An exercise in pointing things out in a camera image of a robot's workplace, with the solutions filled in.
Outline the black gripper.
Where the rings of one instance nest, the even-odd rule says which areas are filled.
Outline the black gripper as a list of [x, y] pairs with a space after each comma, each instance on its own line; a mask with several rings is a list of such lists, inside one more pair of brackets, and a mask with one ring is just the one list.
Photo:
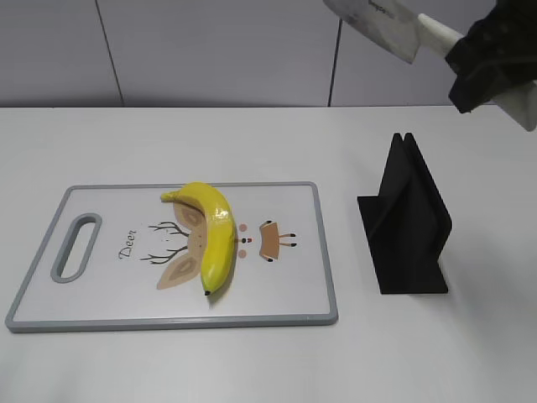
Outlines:
[[456, 73], [449, 99], [469, 113], [536, 79], [536, 1], [497, 1], [445, 57]]

